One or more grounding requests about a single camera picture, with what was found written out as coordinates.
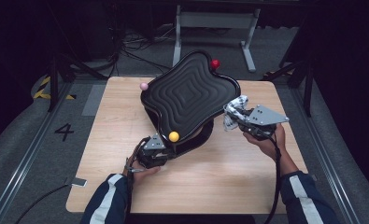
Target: pink ball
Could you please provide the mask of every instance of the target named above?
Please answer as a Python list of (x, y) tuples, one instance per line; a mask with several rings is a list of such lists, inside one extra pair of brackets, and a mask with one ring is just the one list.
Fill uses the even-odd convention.
[(145, 82), (143, 82), (143, 83), (140, 84), (140, 89), (142, 91), (146, 91), (148, 88), (149, 88), (149, 84), (147, 84)]

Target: wire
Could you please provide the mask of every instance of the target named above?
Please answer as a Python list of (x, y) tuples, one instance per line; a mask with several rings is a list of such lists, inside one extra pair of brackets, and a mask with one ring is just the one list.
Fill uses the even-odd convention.
[(132, 40), (128, 40), (128, 41), (123, 41), (123, 44), (134, 44), (134, 43), (138, 43), (140, 42), (141, 45), (144, 45), (145, 43), (149, 43), (149, 45), (153, 45), (155, 43), (162, 43), (167, 39), (170, 40), (174, 40), (173, 38), (170, 38), (170, 33), (175, 30), (176, 26), (173, 26), (172, 28), (170, 28), (168, 31), (166, 31), (163, 35), (158, 36), (158, 37), (154, 37), (153, 41), (148, 41), (146, 38), (140, 37), (139, 34), (136, 33), (130, 33), (128, 35), (137, 35), (138, 38), (132, 38)]
[(276, 185), (275, 185), (275, 196), (274, 196), (274, 203), (272, 204), (272, 209), (271, 212), (269, 213), (268, 218), (265, 220), (265, 224), (268, 224), (272, 217), (275, 214), (275, 211), (277, 210), (277, 201), (279, 198), (279, 193), (280, 193), (280, 148), (277, 146), (277, 141), (275, 141), (271, 136), (269, 136), (268, 134), (261, 132), (261, 134), (263, 134), (264, 136), (266, 136), (271, 142), (272, 144), (274, 144), (275, 147), (275, 152), (276, 152), (276, 170), (277, 170), (277, 181), (276, 181)]
[(53, 190), (51, 190), (50, 192), (48, 192), (48, 193), (46, 193), (46, 194), (44, 194), (44, 195), (42, 195), (40, 198), (38, 198), (35, 202), (33, 202), (22, 214), (21, 214), (21, 216), (18, 218), (18, 220), (15, 222), (15, 224), (19, 224), (19, 222), (21, 222), (21, 220), (23, 219), (23, 217), (36, 205), (36, 204), (38, 204), (39, 202), (41, 202), (41, 200), (43, 200), (44, 198), (46, 198), (46, 197), (48, 197), (48, 196), (50, 196), (52, 193), (54, 193), (54, 192), (56, 192), (56, 191), (58, 191), (58, 190), (60, 190), (60, 189), (64, 189), (65, 187), (68, 187), (68, 186), (70, 186), (70, 185), (67, 185), (67, 184), (65, 184), (65, 185), (63, 185), (63, 186), (60, 186), (59, 188), (57, 188), (57, 189), (53, 189)]
[(128, 57), (128, 58), (132, 58), (132, 59), (136, 59), (136, 60), (139, 60), (141, 62), (146, 62), (146, 63), (149, 63), (150, 65), (154, 66), (155, 68), (157, 68), (158, 70), (161, 71), (161, 73), (163, 73), (163, 70), (161, 68), (165, 68), (165, 69), (170, 69), (170, 67), (167, 67), (165, 65), (162, 65), (162, 64), (157, 64), (157, 63), (154, 63), (154, 62), (151, 62), (149, 60), (146, 60), (146, 59), (143, 59), (139, 56), (136, 56), (134, 55), (133, 53), (131, 52), (128, 52), (127, 50), (125, 49), (122, 49), (121, 50), (123, 53), (121, 53), (122, 55)]
[[(108, 77), (112, 76), (112, 73), (114, 71), (114, 69), (117, 66), (117, 61), (119, 59), (119, 51), (121, 48), (121, 38), (120, 38), (120, 27), (118, 24), (119, 21), (119, 10), (118, 10), (118, 6), (115, 3), (112, 3), (110, 5), (106, 5), (106, 3), (103, 4), (104, 6), (104, 10), (106, 12), (106, 14), (109, 15), (109, 21), (110, 21), (110, 25), (108, 27), (108, 30), (111, 34), (111, 40), (113, 42), (113, 48), (114, 51), (112, 52), (112, 54), (110, 56), (107, 57), (107, 63), (100, 65), (100, 66), (96, 66), (96, 67), (92, 67), (91, 69), (94, 71), (101, 71), (101, 70), (105, 70), (108, 69), (109, 67), (112, 67), (111, 72), (109, 74)], [(76, 68), (76, 67), (70, 67), (75, 73), (78, 74), (84, 74), (84, 73), (88, 73), (86, 70), (83, 70), (81, 68)]]
[(73, 53), (73, 55), (78, 59), (78, 55), (76, 54), (76, 52), (73, 50), (73, 48), (71, 47), (71, 44), (70, 44), (70, 41), (68, 40), (68, 37), (67, 35), (65, 34), (61, 24), (59, 23), (58, 19), (56, 18), (56, 15), (55, 13), (53, 12), (52, 10), (52, 7), (50, 6), (50, 2), (49, 0), (45, 0), (45, 3), (47, 4), (47, 7), (48, 7), (48, 10), (50, 11), (50, 14), (52, 15), (53, 17), (53, 20), (55, 21), (56, 25), (58, 26), (59, 28), (59, 31), (61, 32), (62, 34), (62, 37), (64, 38), (67, 46), (70, 48), (70, 51)]
[(120, 72), (118, 71), (117, 62), (115, 62), (114, 65), (112, 66), (111, 72), (108, 75), (108, 77), (112, 77), (112, 74), (114, 73), (114, 70), (117, 71), (117, 77), (118, 77), (120, 75)]
[(205, 32), (211, 33), (213, 35), (226, 35), (226, 34), (228, 34), (228, 32), (231, 29), (226, 29), (226, 28), (224, 28), (224, 29), (223, 28), (220, 28), (220, 29), (218, 29), (218, 28), (204, 28), (202, 30), (205, 31)]
[[(138, 151), (140, 150), (140, 147), (143, 144), (145, 144), (146, 142), (148, 142), (148, 140), (150, 140), (150, 137), (145, 137), (145, 138), (141, 139), (141, 141), (135, 147), (135, 150), (132, 153), (132, 156), (129, 159), (126, 160), (126, 165), (127, 166), (129, 166), (129, 167), (133, 166), (134, 161), (136, 159), (136, 155), (137, 155)], [(128, 178), (128, 185), (127, 185), (127, 188), (128, 188), (128, 204), (126, 205), (126, 211), (125, 211), (125, 216), (126, 217), (128, 217), (131, 214), (132, 192), (133, 192), (134, 182), (135, 182), (134, 173), (128, 172), (127, 178)]]

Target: sleeve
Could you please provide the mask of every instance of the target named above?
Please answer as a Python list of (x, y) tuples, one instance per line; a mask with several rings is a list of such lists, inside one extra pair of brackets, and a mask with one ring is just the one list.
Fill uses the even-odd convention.
[(80, 223), (124, 223), (127, 201), (126, 176), (109, 175), (91, 197)]
[(280, 190), (289, 223), (339, 223), (310, 175), (301, 171), (282, 176)]

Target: person's left hand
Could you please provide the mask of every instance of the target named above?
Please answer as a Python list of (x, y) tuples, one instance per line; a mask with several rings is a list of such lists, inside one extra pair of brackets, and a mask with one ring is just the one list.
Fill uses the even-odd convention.
[[(139, 185), (142, 182), (142, 180), (144, 178), (146, 178), (147, 176), (156, 174), (157, 172), (159, 172), (161, 170), (161, 167), (160, 166), (155, 166), (155, 167), (146, 169), (145, 167), (143, 167), (142, 165), (140, 165), (140, 163), (138, 163), (137, 160), (134, 161), (134, 163), (132, 164), (132, 167), (135, 168), (135, 169), (142, 169), (142, 170), (144, 170), (142, 172), (134, 173), (134, 179), (135, 179), (135, 181), (134, 181), (134, 187), (137, 186), (137, 185)], [(127, 176), (128, 175), (128, 170), (124, 168), (122, 174)]]

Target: black wall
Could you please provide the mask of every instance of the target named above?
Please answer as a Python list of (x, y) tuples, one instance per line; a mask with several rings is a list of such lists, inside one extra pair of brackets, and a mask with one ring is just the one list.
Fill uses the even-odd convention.
[(50, 60), (45, 36), (25, 5), (0, 1), (0, 133), (33, 102), (35, 81)]
[(0, 133), (33, 102), (54, 53), (87, 62), (113, 52), (108, 2), (0, 1)]
[(328, 7), (309, 15), (289, 59), (312, 58), (323, 98), (369, 181), (369, 0), (324, 2)]

